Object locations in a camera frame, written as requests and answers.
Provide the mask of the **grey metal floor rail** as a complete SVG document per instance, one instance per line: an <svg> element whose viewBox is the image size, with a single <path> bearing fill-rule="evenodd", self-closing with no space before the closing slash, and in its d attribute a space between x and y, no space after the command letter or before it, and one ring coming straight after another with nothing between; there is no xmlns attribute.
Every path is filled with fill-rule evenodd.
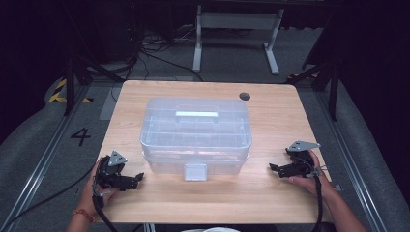
<svg viewBox="0 0 410 232"><path fill-rule="evenodd" d="M328 104L325 95L321 92L315 92L314 96L317 98L318 103L325 114L326 121L336 140L337 148L341 152L341 159L343 160L347 175L352 183L353 189L358 196L371 229L373 230L373 232L387 232L385 223L374 204L367 184L365 183L360 170L353 159L352 153L348 148L344 136L342 135L337 122L333 120L331 114L328 111Z"/></svg>
<svg viewBox="0 0 410 232"><path fill-rule="evenodd" d="M0 232L14 231L18 216L28 209L88 90L85 85L74 91L67 116L64 103L47 102L0 146Z"/></svg>

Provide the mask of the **white metal desk frame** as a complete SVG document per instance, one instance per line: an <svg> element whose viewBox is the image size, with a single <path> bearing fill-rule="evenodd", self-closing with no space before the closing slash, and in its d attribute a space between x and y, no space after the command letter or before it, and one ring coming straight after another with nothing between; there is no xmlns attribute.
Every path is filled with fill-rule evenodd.
<svg viewBox="0 0 410 232"><path fill-rule="evenodd" d="M263 44L268 64L273 75L279 75L278 64L273 47L278 35L284 9L279 9L274 14L244 14L244 13L208 13L202 7L197 7L195 33L196 41L193 54L192 69L201 70L202 58L202 29L245 29L245 30L270 30L270 39Z"/></svg>

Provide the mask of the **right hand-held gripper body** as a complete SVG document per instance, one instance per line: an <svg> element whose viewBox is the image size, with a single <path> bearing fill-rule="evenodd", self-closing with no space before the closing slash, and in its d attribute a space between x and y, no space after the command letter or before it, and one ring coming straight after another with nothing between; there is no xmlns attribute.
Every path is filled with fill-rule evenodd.
<svg viewBox="0 0 410 232"><path fill-rule="evenodd" d="M314 169L314 161L309 151L320 148L319 143L296 140L292 145L285 149L292 163L286 169L286 177L302 175L307 177Z"/></svg>

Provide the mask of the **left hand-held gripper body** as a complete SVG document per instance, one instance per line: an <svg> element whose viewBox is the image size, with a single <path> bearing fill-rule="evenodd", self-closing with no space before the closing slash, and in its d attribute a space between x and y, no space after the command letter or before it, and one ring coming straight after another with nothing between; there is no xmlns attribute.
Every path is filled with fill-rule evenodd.
<svg viewBox="0 0 410 232"><path fill-rule="evenodd" d="M121 175L121 171L127 161L117 151L103 157L96 171L96 184L103 189L111 188L124 191L126 180Z"/></svg>

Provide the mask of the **person's right hand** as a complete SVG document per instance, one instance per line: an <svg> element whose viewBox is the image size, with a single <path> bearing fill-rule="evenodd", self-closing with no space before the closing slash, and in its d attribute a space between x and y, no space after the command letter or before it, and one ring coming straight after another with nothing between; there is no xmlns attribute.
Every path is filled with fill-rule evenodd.
<svg viewBox="0 0 410 232"><path fill-rule="evenodd" d="M313 169L314 177L304 178L304 177L299 177L299 176L292 176L288 178L288 181L295 186L305 188L307 191L309 191L310 193L314 195L316 195L318 190L321 189L322 197L324 199L327 199L336 191L332 187L326 175L320 169L320 162L316 154L311 150L309 150L308 152L314 163L314 166L313 166L314 167Z"/></svg>

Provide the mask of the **yellow black floor tape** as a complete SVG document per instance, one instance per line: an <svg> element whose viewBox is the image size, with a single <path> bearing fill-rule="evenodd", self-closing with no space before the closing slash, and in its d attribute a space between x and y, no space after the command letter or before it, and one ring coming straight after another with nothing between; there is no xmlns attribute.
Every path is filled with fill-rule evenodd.
<svg viewBox="0 0 410 232"><path fill-rule="evenodd" d="M54 89L54 92L52 93L48 101L49 102L66 102L67 98L61 96L61 92L66 84L67 84L67 79L65 77L62 77L59 80L57 86Z"/></svg>

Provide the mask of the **person's left hand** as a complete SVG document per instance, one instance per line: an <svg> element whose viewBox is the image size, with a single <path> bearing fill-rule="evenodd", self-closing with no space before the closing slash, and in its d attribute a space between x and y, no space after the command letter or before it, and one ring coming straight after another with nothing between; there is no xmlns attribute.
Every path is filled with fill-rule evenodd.
<svg viewBox="0 0 410 232"><path fill-rule="evenodd" d="M83 209L89 215L95 216L97 214L95 206L92 200L93 196L93 183L96 170L99 166L99 161L97 161L91 171L90 177L87 180L86 184L82 188L81 197L77 205L77 209ZM113 195L117 192L116 189L107 188L104 190L103 202L107 203Z"/></svg>

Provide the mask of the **black metal stand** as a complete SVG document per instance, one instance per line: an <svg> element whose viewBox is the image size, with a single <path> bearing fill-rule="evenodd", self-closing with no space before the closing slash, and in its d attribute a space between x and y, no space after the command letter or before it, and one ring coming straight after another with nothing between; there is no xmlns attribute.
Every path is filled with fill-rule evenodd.
<svg viewBox="0 0 410 232"><path fill-rule="evenodd" d="M112 79L115 82L124 82L125 79L121 78L114 72L109 71L104 68L102 65L91 61L88 58L85 58L80 55L71 55L67 66L66 66L66 87L67 87L67 101L66 101L66 110L65 116L68 116L73 107L75 106L75 87L74 80L77 79L81 85L89 85L92 82L92 77L88 68L91 67L93 70L101 73L103 76L106 76Z"/></svg>
<svg viewBox="0 0 410 232"><path fill-rule="evenodd" d="M330 113L331 119L335 121L337 119L337 89L340 66L341 62L339 60L325 62L316 65L300 74L291 74L290 77L286 79L285 83L294 85L316 74L315 80L311 84L311 88L315 92L323 92L325 87L327 85L330 85L328 111Z"/></svg>

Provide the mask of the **clear plastic storage box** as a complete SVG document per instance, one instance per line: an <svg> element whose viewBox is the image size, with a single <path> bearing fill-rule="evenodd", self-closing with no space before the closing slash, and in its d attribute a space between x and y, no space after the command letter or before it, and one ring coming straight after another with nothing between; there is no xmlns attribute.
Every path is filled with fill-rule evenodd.
<svg viewBox="0 0 410 232"><path fill-rule="evenodd" d="M248 107L240 100L153 98L140 144L154 172L182 174L187 181L235 175L252 144Z"/></svg>

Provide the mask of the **white rounded object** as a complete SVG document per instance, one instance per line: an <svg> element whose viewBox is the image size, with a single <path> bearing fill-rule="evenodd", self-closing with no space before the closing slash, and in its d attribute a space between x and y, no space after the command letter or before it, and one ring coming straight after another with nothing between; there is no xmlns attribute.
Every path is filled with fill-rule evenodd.
<svg viewBox="0 0 410 232"><path fill-rule="evenodd" d="M237 229L228 228L228 227L212 227L212 228L195 228L195 229L186 229L181 232L241 232Z"/></svg>

